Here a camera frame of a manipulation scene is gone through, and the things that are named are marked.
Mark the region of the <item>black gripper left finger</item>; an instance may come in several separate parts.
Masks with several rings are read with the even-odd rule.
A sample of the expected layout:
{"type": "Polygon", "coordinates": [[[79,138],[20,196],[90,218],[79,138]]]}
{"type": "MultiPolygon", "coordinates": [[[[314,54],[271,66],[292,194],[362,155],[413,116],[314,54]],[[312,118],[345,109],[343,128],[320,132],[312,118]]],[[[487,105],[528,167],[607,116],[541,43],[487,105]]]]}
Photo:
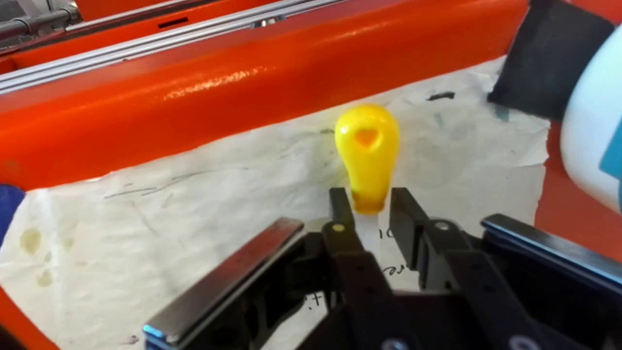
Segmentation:
{"type": "Polygon", "coordinates": [[[329,262],[329,315],[300,350],[417,350],[417,338],[376,256],[364,249],[345,188],[331,188],[322,239],[329,262]]]}

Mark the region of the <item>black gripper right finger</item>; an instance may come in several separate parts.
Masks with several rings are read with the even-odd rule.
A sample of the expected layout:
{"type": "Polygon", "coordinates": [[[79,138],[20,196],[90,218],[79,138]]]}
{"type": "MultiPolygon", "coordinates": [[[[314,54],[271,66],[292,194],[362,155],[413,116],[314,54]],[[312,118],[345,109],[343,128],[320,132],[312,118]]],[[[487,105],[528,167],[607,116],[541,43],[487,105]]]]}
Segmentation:
{"type": "Polygon", "coordinates": [[[533,319],[477,239],[432,219],[409,188],[392,190],[390,227],[421,280],[401,295],[417,350],[586,350],[533,319]]]}

